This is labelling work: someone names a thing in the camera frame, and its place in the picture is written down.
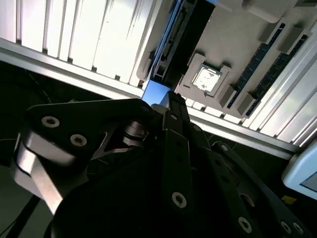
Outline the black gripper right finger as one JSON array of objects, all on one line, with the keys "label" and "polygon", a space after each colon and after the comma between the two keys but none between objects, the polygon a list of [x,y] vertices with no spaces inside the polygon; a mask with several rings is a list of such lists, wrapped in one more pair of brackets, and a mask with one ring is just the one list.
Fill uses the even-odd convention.
[{"label": "black gripper right finger", "polygon": [[210,145],[177,96],[177,191],[190,233],[214,238],[311,238],[313,233],[226,144]]}]

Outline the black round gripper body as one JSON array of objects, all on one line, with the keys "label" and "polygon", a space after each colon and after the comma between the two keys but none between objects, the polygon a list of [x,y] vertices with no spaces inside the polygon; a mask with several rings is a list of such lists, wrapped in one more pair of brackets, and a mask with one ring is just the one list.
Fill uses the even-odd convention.
[{"label": "black round gripper body", "polygon": [[234,238],[237,192],[222,158],[171,139],[73,190],[51,223],[53,238]]}]

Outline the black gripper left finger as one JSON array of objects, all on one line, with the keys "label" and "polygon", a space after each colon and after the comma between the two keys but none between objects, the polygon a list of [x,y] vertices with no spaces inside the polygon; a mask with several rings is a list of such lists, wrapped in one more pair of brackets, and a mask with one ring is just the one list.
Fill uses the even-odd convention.
[{"label": "black gripper left finger", "polygon": [[[153,162],[168,195],[180,183],[191,190],[186,111],[155,111],[140,99],[101,100],[30,107],[14,149],[14,179],[45,201],[52,213],[64,200],[76,206],[97,198],[135,160]],[[106,184],[107,189],[99,188]]]}]

